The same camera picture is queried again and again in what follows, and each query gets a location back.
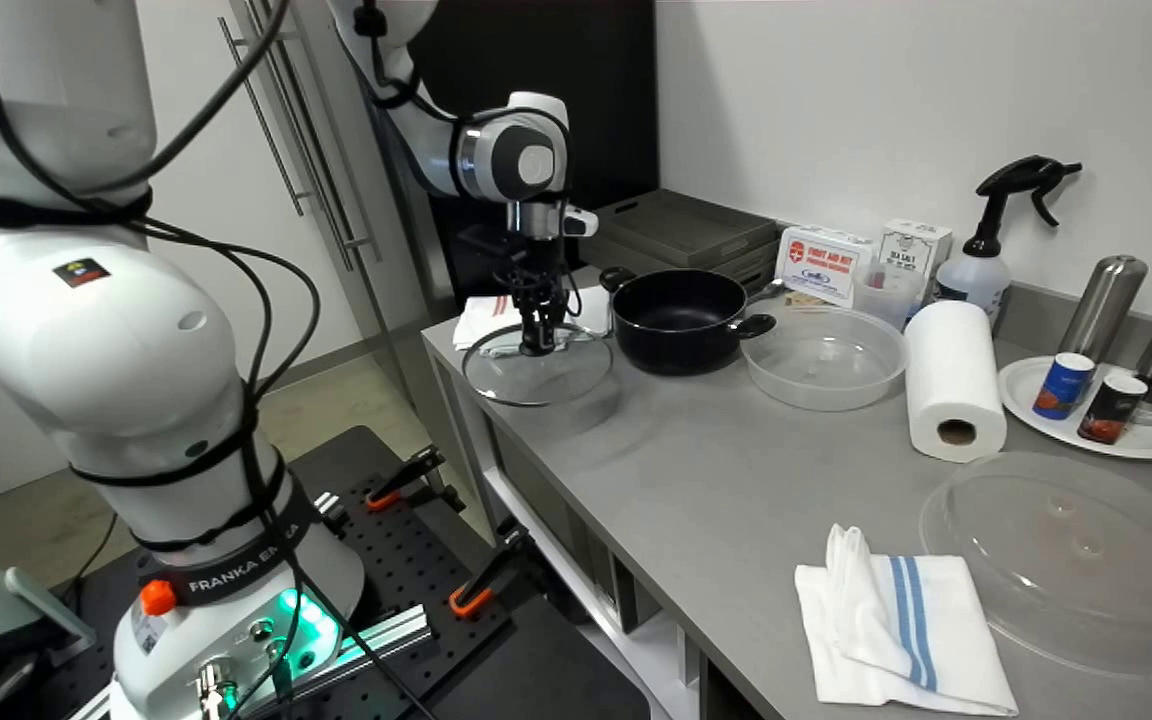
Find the folded dish towel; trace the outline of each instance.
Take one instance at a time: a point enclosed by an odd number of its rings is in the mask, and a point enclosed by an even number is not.
[[[796,570],[821,703],[918,703],[1017,717],[974,572],[961,556],[868,556],[832,529],[824,570]]]
[[[607,322],[607,293],[606,290],[582,290],[582,313],[569,322],[578,322],[591,335],[607,335],[607,323],[611,323]],[[512,309],[508,295],[470,295],[463,313],[458,322],[453,343],[463,354],[476,341],[486,341],[508,323],[522,323],[522,313]]]

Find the black frying pan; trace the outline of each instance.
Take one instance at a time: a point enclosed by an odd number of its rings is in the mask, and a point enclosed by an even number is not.
[[[607,269],[622,354],[658,376],[723,369],[739,341],[765,335],[773,317],[743,317],[743,290],[711,273],[632,278]]]

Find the gray countertop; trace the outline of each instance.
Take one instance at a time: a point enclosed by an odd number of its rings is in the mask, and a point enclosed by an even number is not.
[[[446,369],[461,369],[453,323],[428,330],[428,343]],[[828,523],[860,523],[876,553],[920,553],[926,500],[957,465],[914,452],[904,395],[855,414],[796,414],[759,395],[739,359],[698,379],[659,379],[617,359],[617,379],[578,404],[479,409],[759,713],[929,717],[815,703],[792,584],[796,565],[824,559]],[[1087,456],[1017,419],[1008,452],[1075,456],[1152,492],[1152,465]],[[1152,682],[1086,674],[1008,636],[1001,657],[1021,717],[1152,717]]]

